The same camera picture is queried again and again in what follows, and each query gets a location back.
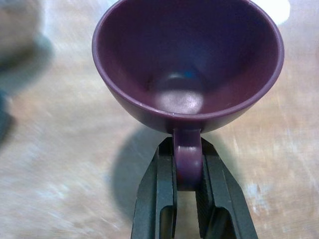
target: black clamp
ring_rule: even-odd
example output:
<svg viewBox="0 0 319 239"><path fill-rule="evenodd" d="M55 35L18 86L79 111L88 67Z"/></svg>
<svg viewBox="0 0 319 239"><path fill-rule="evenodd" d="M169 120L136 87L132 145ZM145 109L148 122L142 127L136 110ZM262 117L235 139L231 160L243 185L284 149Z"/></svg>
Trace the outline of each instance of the black clamp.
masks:
<svg viewBox="0 0 319 239"><path fill-rule="evenodd" d="M203 178L196 189L200 237L258 239L243 192L214 146L202 139ZM172 138L166 138L139 185L131 239L174 238L177 213Z"/></svg>

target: table surface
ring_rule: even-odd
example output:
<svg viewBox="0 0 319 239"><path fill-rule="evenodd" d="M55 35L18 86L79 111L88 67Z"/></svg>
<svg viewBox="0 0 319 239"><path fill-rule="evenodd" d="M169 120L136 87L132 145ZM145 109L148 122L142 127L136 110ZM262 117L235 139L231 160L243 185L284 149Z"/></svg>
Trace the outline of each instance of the table surface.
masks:
<svg viewBox="0 0 319 239"><path fill-rule="evenodd" d="M14 118L0 145L0 238L129 238L139 181L167 135L133 119L94 67L92 34L112 1L42 2L35 51L0 72ZM277 83L204 135L241 185L260 239L319 238L319 1L290 4ZM194 205L179 193L175 238L199 238Z"/></svg>

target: cup rim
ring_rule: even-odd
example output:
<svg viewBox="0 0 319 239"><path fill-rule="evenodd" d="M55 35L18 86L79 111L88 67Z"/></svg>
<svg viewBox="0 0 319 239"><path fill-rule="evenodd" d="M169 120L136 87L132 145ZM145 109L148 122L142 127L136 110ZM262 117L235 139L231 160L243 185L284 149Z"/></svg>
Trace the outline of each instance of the cup rim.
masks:
<svg viewBox="0 0 319 239"><path fill-rule="evenodd" d="M281 34L279 32L279 29L277 28L274 21L258 5L256 5L254 2L252 2L250 0L241 0L242 2L252 6L253 9L255 11L257 11L266 20L267 24L272 29L272 31L275 35L275 40L276 40L276 43L278 46L278 57L277 57L276 67L273 71L272 76L269 78L267 83L262 87L262 89L260 89L256 94L254 94L252 97L248 98L247 100L245 100L245 101L243 101L235 106L232 106L230 108L226 108L226 109L216 111L216 112L198 113L198 114L194 114L194 115L166 112L166 111L162 111L162 110L156 109L154 107L151 107L147 104L144 104L144 103L134 99L133 97L129 96L124 91L122 91L111 80L111 78L108 76L108 74L104 70L104 67L100 61L100 56L99 56L99 52L98 52L98 37L99 37L99 34L101 32L101 28L102 28L103 24L105 23L107 18L112 14L112 12L114 10L116 10L116 8L118 8L121 4L123 4L126 1L129 1L129 0L119 0L118 2L116 2L114 5L112 5L104 13L102 18L98 22L98 24L94 30L94 33L93 33L92 55L93 55L93 60L94 60L95 66L96 66L100 76L102 77L103 81L105 82L105 84L109 88L111 88L112 91L114 91L119 96L124 98L126 101L132 103L134 106L136 106L140 109L147 110L147 111L150 111L156 115L160 115L160 116L163 116L166 118L172 118L172 119L176 119L176 120L180 120L180 119L181 120L207 120L207 119L211 119L211 118L223 117L223 116L231 115L231 114L236 113L238 111L241 111L243 109L249 108L250 106L255 104L271 89L271 87L275 84L277 78L280 75L280 72L281 72L283 64L284 64L285 53L284 53L284 43L283 43L283 39L281 37Z"/></svg>

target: white object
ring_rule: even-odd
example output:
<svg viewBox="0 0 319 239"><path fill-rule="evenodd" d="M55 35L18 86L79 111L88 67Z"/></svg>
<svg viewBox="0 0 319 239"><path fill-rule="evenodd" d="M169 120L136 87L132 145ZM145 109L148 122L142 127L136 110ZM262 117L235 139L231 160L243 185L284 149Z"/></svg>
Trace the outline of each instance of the white object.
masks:
<svg viewBox="0 0 319 239"><path fill-rule="evenodd" d="M262 8L275 22L280 25L290 16L290 3L288 0L251 0Z"/></svg>

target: cup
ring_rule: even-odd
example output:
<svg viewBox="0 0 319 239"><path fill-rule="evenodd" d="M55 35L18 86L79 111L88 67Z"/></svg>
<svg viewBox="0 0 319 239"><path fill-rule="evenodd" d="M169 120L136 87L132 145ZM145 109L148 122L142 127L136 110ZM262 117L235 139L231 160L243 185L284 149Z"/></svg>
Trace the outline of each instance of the cup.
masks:
<svg viewBox="0 0 319 239"><path fill-rule="evenodd" d="M121 0L98 23L92 51L116 100L173 135L185 190L201 179L200 134L247 111L284 60L276 25L248 0Z"/></svg>

